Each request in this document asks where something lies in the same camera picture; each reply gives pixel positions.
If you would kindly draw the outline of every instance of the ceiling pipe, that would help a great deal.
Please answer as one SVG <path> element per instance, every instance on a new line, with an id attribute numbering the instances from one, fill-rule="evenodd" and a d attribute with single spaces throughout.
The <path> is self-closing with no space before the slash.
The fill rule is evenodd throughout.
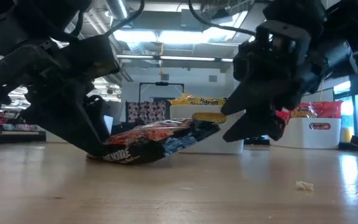
<path id="1" fill-rule="evenodd" d="M 107 9 L 113 18 L 125 19 L 129 16 L 129 6 L 125 0 L 106 0 Z"/>
<path id="2" fill-rule="evenodd" d="M 91 17 L 91 14 L 93 16 L 93 18 L 99 23 L 99 25 L 97 25 L 97 23 L 95 22 L 95 20 L 93 20 L 93 18 Z M 95 31 L 101 35 L 104 34 L 105 32 L 107 32 L 109 29 L 107 28 L 107 26 L 104 24 L 103 20 L 99 17 L 98 13 L 94 10 L 94 9 L 90 9 L 88 13 L 84 13 L 84 17 L 86 20 L 88 20 L 88 22 L 91 24 L 91 26 L 95 29 Z M 117 42 L 117 40 L 110 36 L 109 37 L 110 42 L 112 43 L 112 45 L 121 51 L 120 47 L 119 47 L 119 43 Z M 133 82 L 134 80 L 125 72 L 124 69 L 121 69 L 121 71 L 119 72 L 119 74 L 125 78 L 125 80 L 127 80 L 127 82 Z M 114 75 L 106 75 L 103 77 L 107 82 L 109 83 L 117 83 L 119 82 L 118 79 L 116 79 L 116 77 Z"/>
<path id="3" fill-rule="evenodd" d="M 109 12 L 115 19 L 123 20 L 128 17 L 130 7 L 128 6 L 125 0 L 105 0 L 105 1 Z M 133 54 L 136 55 L 146 54 L 144 45 L 141 42 L 126 42 L 126 43 Z M 142 68 L 158 67 L 158 64 L 153 61 L 143 60 L 140 61 L 140 67 Z"/>
<path id="4" fill-rule="evenodd" d="M 70 22 L 70 23 L 67 25 L 67 27 L 66 27 L 66 29 L 65 29 L 65 32 L 71 33 L 74 29 L 75 29 L 74 23 L 73 23 L 73 22 Z M 83 35 L 82 33 L 78 34 L 78 38 L 79 38 L 80 40 L 85 39 L 85 37 L 84 37 L 84 35 Z"/>
<path id="5" fill-rule="evenodd" d="M 91 24 L 91 26 L 95 29 L 95 31 L 101 35 L 104 34 L 100 27 L 95 23 L 89 13 L 84 13 L 84 18 Z"/>
<path id="6" fill-rule="evenodd" d="M 103 32 L 107 32 L 110 28 L 108 28 L 104 21 L 102 20 L 102 18 L 100 18 L 98 12 L 96 12 L 96 10 L 94 10 L 93 8 L 91 8 L 89 10 L 89 12 L 92 14 L 93 18 L 96 20 L 96 22 L 99 24 L 100 28 L 102 28 Z M 113 46 L 115 46 L 115 48 L 119 49 L 119 43 L 118 41 L 114 38 L 113 35 L 109 36 L 110 42 L 113 44 Z"/>

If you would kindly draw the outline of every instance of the yellow snack bag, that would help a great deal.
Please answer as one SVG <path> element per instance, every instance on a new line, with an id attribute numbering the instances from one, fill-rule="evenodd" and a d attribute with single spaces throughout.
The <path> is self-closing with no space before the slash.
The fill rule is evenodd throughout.
<path id="1" fill-rule="evenodd" d="M 216 124 L 223 124 L 226 122 L 226 116 L 222 113 L 195 113 L 192 118 L 201 121 L 212 121 Z"/>
<path id="2" fill-rule="evenodd" d="M 171 105 L 214 105 L 221 106 L 227 98 L 195 97 L 190 94 L 182 94 L 181 97 L 170 100 Z"/>

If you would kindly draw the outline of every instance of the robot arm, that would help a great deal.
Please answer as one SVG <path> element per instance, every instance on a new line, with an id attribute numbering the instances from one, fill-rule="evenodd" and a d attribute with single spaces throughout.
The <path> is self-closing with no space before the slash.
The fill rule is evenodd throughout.
<path id="1" fill-rule="evenodd" d="M 119 65 L 108 36 L 135 19 L 143 10 L 108 32 L 79 40 L 83 13 L 92 0 L 0 1 L 0 103 L 9 105 L 9 92 L 25 86 L 31 106 L 21 116 L 80 149 L 106 154 L 102 142 L 109 137 L 104 115 L 109 110 L 100 96 L 87 96 L 92 80 L 117 73 Z M 78 14 L 71 34 L 65 27 Z M 51 38 L 69 42 L 59 49 Z"/>
<path id="2" fill-rule="evenodd" d="M 275 0 L 264 15 L 267 20 L 254 34 L 230 28 L 255 40 L 241 44 L 234 57 L 234 78 L 240 84 L 222 113 L 246 114 L 224 135 L 228 142 L 265 134 L 280 139 L 285 123 L 276 110 L 295 109 L 322 79 L 357 73 L 357 0 L 342 0 L 327 10 L 320 0 Z"/>

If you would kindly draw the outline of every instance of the red snack bag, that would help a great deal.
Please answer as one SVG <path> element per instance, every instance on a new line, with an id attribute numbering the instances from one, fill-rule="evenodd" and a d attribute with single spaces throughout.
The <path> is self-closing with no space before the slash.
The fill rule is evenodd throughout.
<path id="1" fill-rule="evenodd" d="M 341 118 L 341 105 L 343 101 L 314 102 L 312 106 L 318 118 Z"/>
<path id="2" fill-rule="evenodd" d="M 102 156 L 88 154 L 87 158 L 126 165 L 146 164 L 190 147 L 219 130 L 219 125 L 210 121 L 196 119 L 157 121 L 135 126 L 123 132 L 116 130 L 117 134 L 110 136 L 102 145 L 104 149 Z"/>
<path id="3" fill-rule="evenodd" d="M 342 101 L 300 103 L 289 112 L 277 111 L 276 115 L 287 121 L 291 118 L 341 118 Z"/>

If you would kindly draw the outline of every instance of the snack bag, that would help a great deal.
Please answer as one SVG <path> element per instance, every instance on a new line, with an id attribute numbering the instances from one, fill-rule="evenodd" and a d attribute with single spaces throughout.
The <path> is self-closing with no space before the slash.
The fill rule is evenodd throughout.
<path id="1" fill-rule="evenodd" d="M 343 101 L 300 103 L 297 108 L 289 112 L 276 111 L 276 115 L 287 121 L 291 118 L 341 118 Z"/>
<path id="2" fill-rule="evenodd" d="M 172 105 L 223 105 L 227 98 L 194 97 L 190 94 L 182 94 L 181 97 L 170 100 Z"/>
<path id="3" fill-rule="evenodd" d="M 180 149 L 192 146 L 219 131 L 214 122 L 196 119 L 171 119 L 137 126 L 112 135 L 105 143 L 103 157 L 89 159 L 137 165 L 155 162 Z"/>

